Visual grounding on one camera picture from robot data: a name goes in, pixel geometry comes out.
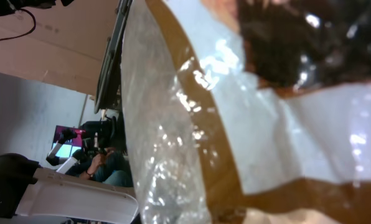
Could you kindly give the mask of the beige snack pouch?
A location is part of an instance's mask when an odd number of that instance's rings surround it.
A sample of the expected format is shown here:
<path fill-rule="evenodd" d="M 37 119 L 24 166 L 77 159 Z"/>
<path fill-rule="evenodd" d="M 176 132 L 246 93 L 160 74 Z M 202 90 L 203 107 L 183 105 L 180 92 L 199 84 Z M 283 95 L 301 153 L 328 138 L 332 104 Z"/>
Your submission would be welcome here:
<path fill-rule="evenodd" d="M 371 0 L 133 1 L 143 223 L 371 223 Z"/>

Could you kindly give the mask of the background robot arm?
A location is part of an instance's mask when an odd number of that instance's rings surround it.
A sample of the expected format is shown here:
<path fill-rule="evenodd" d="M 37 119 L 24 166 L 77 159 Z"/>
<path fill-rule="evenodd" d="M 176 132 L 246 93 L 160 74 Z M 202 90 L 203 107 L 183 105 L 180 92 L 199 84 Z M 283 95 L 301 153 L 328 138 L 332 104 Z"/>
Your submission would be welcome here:
<path fill-rule="evenodd" d="M 74 128 L 57 126 L 54 132 L 52 148 L 49 151 L 46 161 L 56 167 L 56 171 L 66 174 L 77 162 L 73 154 L 76 148 L 73 144 L 77 140 L 78 133 Z"/>

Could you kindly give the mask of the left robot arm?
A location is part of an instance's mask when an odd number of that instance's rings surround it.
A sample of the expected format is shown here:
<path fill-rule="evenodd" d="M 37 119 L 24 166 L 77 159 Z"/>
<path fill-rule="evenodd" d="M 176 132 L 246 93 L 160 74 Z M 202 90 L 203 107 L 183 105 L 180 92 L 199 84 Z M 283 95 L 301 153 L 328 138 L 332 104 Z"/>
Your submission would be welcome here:
<path fill-rule="evenodd" d="M 0 218 L 56 216 L 103 223 L 140 223 L 134 189 L 43 168 L 20 154 L 0 156 Z"/>

